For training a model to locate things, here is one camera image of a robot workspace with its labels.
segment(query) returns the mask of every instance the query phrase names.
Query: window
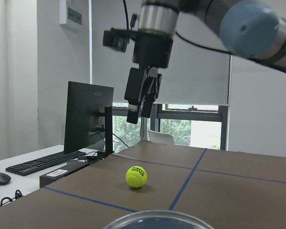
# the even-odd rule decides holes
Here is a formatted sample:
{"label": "window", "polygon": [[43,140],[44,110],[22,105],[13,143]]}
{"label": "window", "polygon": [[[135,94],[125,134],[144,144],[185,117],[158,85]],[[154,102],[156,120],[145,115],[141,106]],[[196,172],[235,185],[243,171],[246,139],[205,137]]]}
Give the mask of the window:
{"label": "window", "polygon": [[[127,106],[127,103],[114,103],[113,132],[128,146],[132,146],[140,141],[141,119],[137,125],[127,123]],[[227,107],[154,104],[147,129],[171,134],[177,145],[225,149],[226,125]],[[114,143],[115,152],[125,148],[121,141]]]}

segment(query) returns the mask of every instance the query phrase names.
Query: white chair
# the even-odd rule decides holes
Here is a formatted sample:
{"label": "white chair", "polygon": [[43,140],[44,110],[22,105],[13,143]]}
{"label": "white chair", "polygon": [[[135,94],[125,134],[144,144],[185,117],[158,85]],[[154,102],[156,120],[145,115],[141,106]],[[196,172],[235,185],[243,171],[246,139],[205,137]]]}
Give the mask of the white chair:
{"label": "white chair", "polygon": [[173,136],[166,133],[160,133],[153,130],[148,130],[149,140],[155,143],[162,143],[166,145],[175,145]]}

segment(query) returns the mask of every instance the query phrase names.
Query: robotic arm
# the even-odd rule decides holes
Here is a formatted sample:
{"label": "robotic arm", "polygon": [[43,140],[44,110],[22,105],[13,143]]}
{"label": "robotic arm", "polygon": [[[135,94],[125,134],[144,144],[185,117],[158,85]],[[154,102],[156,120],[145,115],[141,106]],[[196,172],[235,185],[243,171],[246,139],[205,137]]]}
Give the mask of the robotic arm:
{"label": "robotic arm", "polygon": [[233,54],[286,73],[286,20],[257,0],[143,0],[138,31],[104,32],[103,45],[126,51],[135,41],[133,62],[125,91],[127,121],[150,117],[159,94],[161,74],[167,68],[179,12],[201,19]]}

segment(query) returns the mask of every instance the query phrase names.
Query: black keyboard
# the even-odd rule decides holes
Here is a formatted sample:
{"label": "black keyboard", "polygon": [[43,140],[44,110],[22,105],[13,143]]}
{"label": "black keyboard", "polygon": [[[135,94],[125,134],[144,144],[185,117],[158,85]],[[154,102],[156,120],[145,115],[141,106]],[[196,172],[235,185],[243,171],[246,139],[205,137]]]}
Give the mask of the black keyboard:
{"label": "black keyboard", "polygon": [[64,154],[63,152],[59,152],[56,154],[51,154],[47,156],[43,156],[41,158],[37,158],[32,161],[24,162],[15,166],[10,166],[5,169],[5,171],[14,173],[21,176],[26,176],[31,173],[38,172],[45,168],[49,168],[55,165],[59,165],[68,160],[75,159],[78,156],[83,156],[86,153],[81,151],[75,151],[73,153]]}

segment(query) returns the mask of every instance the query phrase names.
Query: white label sticker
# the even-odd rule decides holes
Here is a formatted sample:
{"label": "white label sticker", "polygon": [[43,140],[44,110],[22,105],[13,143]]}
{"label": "white label sticker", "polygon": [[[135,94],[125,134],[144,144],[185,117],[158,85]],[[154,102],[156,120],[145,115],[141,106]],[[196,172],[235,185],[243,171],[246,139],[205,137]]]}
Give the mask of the white label sticker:
{"label": "white label sticker", "polygon": [[63,170],[63,169],[57,169],[54,172],[51,172],[51,173],[47,174],[47,176],[49,176],[49,177],[57,177],[57,176],[59,176],[61,174],[64,174],[66,172],[68,172],[68,171],[67,170]]}

